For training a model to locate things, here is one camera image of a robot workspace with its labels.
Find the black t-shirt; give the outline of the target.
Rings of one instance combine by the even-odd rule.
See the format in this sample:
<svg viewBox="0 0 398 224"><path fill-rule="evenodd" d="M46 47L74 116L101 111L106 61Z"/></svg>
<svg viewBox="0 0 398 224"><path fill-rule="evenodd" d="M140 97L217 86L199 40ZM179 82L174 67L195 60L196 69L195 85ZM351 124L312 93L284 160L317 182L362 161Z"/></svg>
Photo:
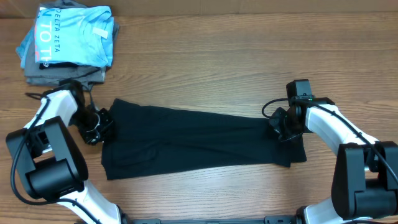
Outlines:
<svg viewBox="0 0 398 224"><path fill-rule="evenodd" d="M303 140L283 141L268 119L141 106L116 99L114 138L103 143L109 180L251 164L307 160Z"/></svg>

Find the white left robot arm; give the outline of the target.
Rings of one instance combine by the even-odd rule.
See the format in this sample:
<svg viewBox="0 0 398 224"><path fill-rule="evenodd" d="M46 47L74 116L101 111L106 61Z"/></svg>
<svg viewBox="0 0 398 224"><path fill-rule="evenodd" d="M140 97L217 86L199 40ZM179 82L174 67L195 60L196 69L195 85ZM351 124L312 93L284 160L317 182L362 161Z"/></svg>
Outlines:
<svg viewBox="0 0 398 224"><path fill-rule="evenodd" d="M40 100L39 110L23 128L6 136L14 195L28 205L62 205L85 223L129 223L122 209L89 180L83 154L68 131L76 126L89 145L110 140L115 123L109 111L86 105L77 80L28 96Z"/></svg>

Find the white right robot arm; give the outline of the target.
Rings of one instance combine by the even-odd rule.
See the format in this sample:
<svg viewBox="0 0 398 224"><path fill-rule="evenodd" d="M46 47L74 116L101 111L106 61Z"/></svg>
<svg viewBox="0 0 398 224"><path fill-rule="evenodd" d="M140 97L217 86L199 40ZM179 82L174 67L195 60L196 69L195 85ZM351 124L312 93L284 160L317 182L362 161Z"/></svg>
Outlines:
<svg viewBox="0 0 398 224"><path fill-rule="evenodd" d="M397 144L379 141L345 118L329 98L317 98L307 79L286 86L288 110L277 108L269 124L282 142L317 134L336 155L329 198L295 215L265 223L378 223L397 215Z"/></svg>

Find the black folded shirt in stack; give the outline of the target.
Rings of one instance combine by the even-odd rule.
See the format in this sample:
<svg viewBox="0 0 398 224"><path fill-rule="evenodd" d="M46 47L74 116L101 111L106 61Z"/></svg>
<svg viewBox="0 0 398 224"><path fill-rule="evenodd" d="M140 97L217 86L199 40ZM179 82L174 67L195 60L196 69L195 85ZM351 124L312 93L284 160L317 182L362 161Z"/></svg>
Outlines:
<svg viewBox="0 0 398 224"><path fill-rule="evenodd" d="M78 67L77 64L75 63L70 63L70 62L62 62L62 63L40 63L39 64L39 69L40 70L45 70L48 68L76 68Z"/></svg>

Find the light blue folded t-shirt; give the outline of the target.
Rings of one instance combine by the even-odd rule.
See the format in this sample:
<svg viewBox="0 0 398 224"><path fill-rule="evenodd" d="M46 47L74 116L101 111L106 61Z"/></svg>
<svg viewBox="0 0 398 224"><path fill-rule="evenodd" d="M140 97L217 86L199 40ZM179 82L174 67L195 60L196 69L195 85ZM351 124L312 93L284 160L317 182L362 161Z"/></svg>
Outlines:
<svg viewBox="0 0 398 224"><path fill-rule="evenodd" d="M110 7L40 7L34 27L35 62L110 67L114 17Z"/></svg>

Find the blue folded shirt under stack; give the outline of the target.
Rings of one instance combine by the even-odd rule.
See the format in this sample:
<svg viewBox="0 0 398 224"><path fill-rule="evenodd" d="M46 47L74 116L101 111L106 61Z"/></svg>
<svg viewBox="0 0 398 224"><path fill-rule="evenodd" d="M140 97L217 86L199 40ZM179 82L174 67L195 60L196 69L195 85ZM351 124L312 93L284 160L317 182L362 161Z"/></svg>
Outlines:
<svg viewBox="0 0 398 224"><path fill-rule="evenodd" d="M27 56L27 51L29 49L30 44L34 38L34 28L31 27L20 45L16 48L16 54L18 55L19 59L21 60L20 67L24 69L25 67L25 60Z"/></svg>

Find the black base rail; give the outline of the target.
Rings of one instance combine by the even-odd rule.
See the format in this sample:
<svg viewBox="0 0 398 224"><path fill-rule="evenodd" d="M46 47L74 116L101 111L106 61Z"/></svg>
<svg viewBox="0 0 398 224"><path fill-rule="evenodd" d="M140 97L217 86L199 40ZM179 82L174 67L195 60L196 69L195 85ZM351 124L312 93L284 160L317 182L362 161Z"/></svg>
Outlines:
<svg viewBox="0 0 398 224"><path fill-rule="evenodd" d="M133 224L296 224L300 221L296 220L292 215L271 215L264 218L238 218L238 219L207 219L207 220L161 220L138 219L133 220Z"/></svg>

